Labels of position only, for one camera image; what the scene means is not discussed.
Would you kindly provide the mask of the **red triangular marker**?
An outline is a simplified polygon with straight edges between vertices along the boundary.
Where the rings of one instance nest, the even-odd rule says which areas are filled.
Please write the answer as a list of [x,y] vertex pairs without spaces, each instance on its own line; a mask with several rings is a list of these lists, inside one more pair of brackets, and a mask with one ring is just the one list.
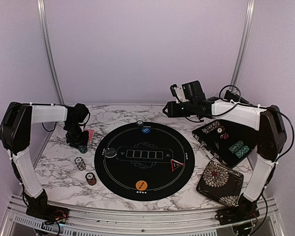
[[171,159],[171,168],[172,168],[172,172],[174,172],[176,169],[180,168],[180,167],[183,167],[184,164],[179,162],[179,161],[176,161],[174,159]]

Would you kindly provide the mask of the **black white poker chip stack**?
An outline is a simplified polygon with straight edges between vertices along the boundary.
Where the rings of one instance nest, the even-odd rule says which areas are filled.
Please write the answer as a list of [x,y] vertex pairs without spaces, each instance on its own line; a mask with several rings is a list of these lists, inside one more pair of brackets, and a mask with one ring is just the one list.
[[83,171],[86,169],[86,164],[85,164],[82,157],[76,157],[74,162],[75,162],[79,171]]

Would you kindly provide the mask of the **orange big blind button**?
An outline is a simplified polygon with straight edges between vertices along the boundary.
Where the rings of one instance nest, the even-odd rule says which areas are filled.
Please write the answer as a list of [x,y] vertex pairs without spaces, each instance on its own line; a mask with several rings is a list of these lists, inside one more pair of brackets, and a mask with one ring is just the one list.
[[136,189],[139,191],[144,191],[148,188],[148,183],[144,180],[139,180],[138,182],[136,182]]

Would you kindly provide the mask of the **green fifty poker chip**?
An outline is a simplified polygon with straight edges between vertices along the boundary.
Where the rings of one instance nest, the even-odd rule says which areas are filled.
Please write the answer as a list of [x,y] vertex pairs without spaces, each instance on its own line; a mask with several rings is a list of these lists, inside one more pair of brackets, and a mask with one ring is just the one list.
[[143,121],[142,121],[142,120],[138,120],[138,121],[136,122],[136,125],[137,125],[138,127],[143,126]]

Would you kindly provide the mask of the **green poker chip stack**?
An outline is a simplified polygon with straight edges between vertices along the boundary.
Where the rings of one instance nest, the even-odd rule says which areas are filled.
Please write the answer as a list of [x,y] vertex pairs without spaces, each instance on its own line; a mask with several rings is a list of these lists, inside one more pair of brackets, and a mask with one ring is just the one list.
[[78,150],[80,153],[85,154],[88,151],[88,147],[87,146],[78,146]]

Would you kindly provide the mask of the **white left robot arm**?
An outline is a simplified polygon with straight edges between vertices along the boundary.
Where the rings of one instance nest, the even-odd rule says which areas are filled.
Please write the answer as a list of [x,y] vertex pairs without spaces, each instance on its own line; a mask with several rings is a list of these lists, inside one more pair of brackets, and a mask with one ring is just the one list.
[[13,171],[19,180],[27,215],[46,220],[63,220],[68,209],[48,204],[46,191],[39,183],[30,157],[31,127],[36,123],[64,122],[66,142],[81,153],[88,150],[89,133],[85,125],[88,108],[75,106],[11,102],[0,124],[0,140],[7,150]]

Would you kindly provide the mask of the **blue small blind button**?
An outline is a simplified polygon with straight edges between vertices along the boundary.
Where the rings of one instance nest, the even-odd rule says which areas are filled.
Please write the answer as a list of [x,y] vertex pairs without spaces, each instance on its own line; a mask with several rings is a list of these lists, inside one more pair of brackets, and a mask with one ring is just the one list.
[[141,131],[142,131],[144,134],[148,134],[148,133],[151,132],[151,129],[150,129],[149,127],[144,127],[144,128],[142,128]]

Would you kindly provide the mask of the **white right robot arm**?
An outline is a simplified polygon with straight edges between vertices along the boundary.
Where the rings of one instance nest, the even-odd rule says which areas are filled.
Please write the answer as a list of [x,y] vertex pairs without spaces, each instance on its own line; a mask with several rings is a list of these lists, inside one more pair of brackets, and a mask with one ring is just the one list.
[[242,98],[240,89],[234,85],[224,86],[218,96],[210,98],[206,98],[199,81],[180,87],[173,84],[170,90],[176,101],[168,102],[163,108],[163,113],[169,118],[197,116],[199,119],[221,119],[256,132],[245,138],[257,149],[257,160],[248,185],[237,206],[217,212],[220,220],[239,221],[251,217],[257,201],[273,177],[278,160],[286,154],[283,151],[287,141],[283,122],[286,115],[276,105],[263,107],[251,104]]

